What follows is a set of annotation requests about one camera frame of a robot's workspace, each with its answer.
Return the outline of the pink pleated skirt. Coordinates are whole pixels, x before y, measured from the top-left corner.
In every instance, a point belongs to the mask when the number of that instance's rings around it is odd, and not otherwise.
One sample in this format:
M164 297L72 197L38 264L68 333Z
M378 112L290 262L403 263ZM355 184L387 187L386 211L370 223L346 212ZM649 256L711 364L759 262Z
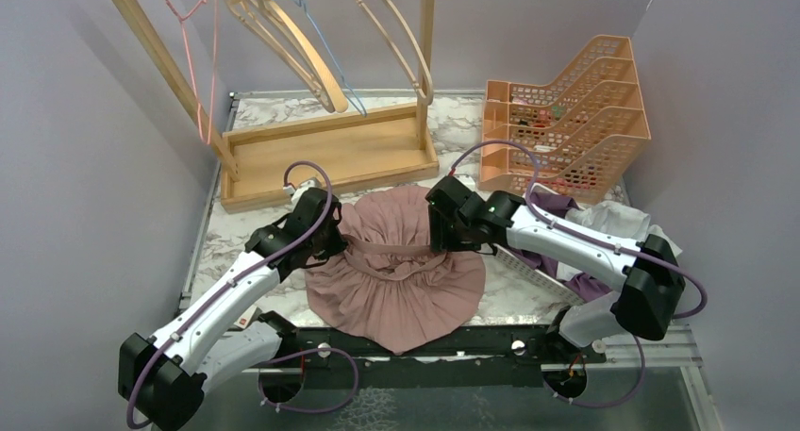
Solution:
M324 323L400 355L469 322L486 285L474 252L434 253L427 190L399 186L342 206L347 246L308 269L308 305Z

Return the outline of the blue wire hanger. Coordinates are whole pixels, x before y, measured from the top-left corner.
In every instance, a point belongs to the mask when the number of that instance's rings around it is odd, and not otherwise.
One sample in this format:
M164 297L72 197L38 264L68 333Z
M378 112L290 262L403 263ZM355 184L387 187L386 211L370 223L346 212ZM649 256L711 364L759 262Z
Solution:
M315 30L317 36L319 37L320 42L322 43L324 49L326 50L330 60L332 61L333 65L334 65L335 72L333 73L333 75L335 77L335 80L336 80L337 84L340 85L341 87L343 87L343 92L342 93L344 94L344 97L347 100L348 104L351 105L362 117L367 117L368 116L367 108L364 106L363 102L361 101L360 96L355 92L355 90L347 82L347 79L346 79L346 76L344 75L342 67L341 67L340 63L338 62L336 56L332 52L329 44L327 43L327 40L325 38L325 35L324 35L323 31L317 25L315 19L312 17L311 13L309 12L307 0L291 0L291 1L297 7L299 7L300 9L303 10L305 17L307 18L307 20L309 21L309 23L311 24L311 26Z

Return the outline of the purple garment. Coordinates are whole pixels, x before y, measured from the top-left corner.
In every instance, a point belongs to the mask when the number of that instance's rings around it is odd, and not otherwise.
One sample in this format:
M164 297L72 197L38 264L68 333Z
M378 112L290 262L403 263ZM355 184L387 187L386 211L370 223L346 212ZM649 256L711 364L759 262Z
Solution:
M561 219L565 219L568 210L578 209L576 201L564 195L532 192L530 199L542 210L552 213ZM511 249L510 252L534 271L539 271L556 279L558 283L571 290L585 302L591 302L611 292L608 286L591 275L559 263L551 257L517 249Z

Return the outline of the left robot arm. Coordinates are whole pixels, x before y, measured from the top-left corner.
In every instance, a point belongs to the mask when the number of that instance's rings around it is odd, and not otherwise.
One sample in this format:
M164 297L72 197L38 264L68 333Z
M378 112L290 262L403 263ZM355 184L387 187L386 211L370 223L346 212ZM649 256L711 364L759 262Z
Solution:
M251 235L231 267L200 300L151 336L132 333L119 351L118 392L126 399L131 430L151 423L182 427L201 406L210 376L202 362L227 329L258 298L310 258L324 259L346 246L334 215L341 205L331 190L309 187L292 196L292 211Z

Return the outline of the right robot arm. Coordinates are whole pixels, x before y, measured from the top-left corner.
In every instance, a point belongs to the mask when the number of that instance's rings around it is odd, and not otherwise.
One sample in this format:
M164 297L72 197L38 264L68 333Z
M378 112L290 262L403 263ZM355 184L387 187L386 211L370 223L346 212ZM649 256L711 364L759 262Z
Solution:
M685 280L670 244L614 237L568 222L495 191L481 198L457 177L442 178L425 196L434 252L475 251L483 244L550 257L577 268L610 291L560 311L544 337L547 355L566 362L602 338L628 333L662 340L675 317Z

